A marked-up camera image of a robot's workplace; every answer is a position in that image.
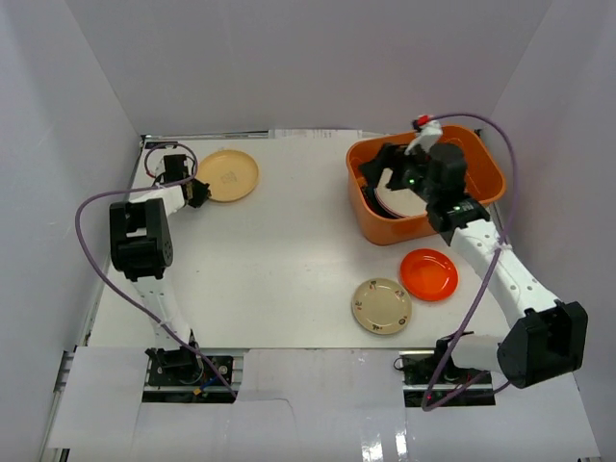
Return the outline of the cream round plate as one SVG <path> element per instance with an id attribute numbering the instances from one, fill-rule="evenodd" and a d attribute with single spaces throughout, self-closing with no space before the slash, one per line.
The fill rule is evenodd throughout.
<path id="1" fill-rule="evenodd" d="M 374 189 L 374 195 L 379 205 L 397 218 L 424 216 L 426 203 L 413 191 L 409 189 L 393 191 L 387 187 L 392 174 L 393 171 L 390 168 L 384 168 Z"/>

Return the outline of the orange round plate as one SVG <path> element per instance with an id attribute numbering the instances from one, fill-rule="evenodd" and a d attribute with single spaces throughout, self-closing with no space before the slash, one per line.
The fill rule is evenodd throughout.
<path id="1" fill-rule="evenodd" d="M 453 261 L 444 253 L 430 248 L 409 252 L 400 263 L 399 279 L 411 295 L 428 302 L 449 298 L 459 282 Z"/>

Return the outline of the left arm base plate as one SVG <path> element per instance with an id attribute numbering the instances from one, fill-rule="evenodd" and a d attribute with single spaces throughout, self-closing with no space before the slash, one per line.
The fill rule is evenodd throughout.
<path id="1" fill-rule="evenodd" d="M 221 375 L 233 384 L 235 358 L 231 355 L 209 356 L 209 366 L 202 357 L 180 347 L 175 350 L 149 348 L 148 366 L 141 401 L 167 404 L 231 404 L 236 398 L 222 383 Z"/>

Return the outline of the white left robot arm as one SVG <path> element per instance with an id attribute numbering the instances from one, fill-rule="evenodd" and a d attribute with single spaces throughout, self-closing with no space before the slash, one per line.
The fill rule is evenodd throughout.
<path id="1" fill-rule="evenodd" d="M 190 178 L 191 173 L 188 155 L 166 154 L 153 173 L 154 190 L 109 209 L 113 266 L 133 286 L 136 304 L 154 332 L 154 346 L 146 354 L 184 384 L 201 377 L 204 363 L 194 353 L 193 330 L 166 271 L 174 260 L 168 217 L 187 206 L 200 207 L 210 195 L 209 186 Z"/>

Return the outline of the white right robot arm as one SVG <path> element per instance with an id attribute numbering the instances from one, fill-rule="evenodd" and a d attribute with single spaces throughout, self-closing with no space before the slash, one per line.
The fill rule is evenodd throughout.
<path id="1" fill-rule="evenodd" d="M 581 367 L 586 311 L 546 289 L 501 242 L 487 210 L 467 191 L 460 147 L 439 142 L 423 151 L 386 142 L 358 169 L 370 188 L 425 202 L 430 226 L 481 277 L 481 291 L 492 295 L 510 327 L 502 338 L 463 333 L 439 343 L 434 370 L 442 381 L 457 383 L 475 369 L 501 373 L 524 389 Z"/>

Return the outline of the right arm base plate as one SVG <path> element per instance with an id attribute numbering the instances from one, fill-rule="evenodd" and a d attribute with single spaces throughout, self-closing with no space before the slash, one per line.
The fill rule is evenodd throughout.
<path id="1" fill-rule="evenodd" d="M 406 408 L 421 408 L 428 382 L 435 372 L 442 354 L 447 350 L 449 338 L 439 339 L 435 348 L 411 348 L 402 351 L 394 361 L 393 367 L 402 373 L 402 391 Z M 450 392 L 474 380 L 468 390 L 448 401 L 445 407 L 494 406 L 496 398 L 493 391 L 492 376 L 488 372 L 475 369 L 460 369 L 448 360 L 439 375 L 427 403 L 432 404 Z"/>

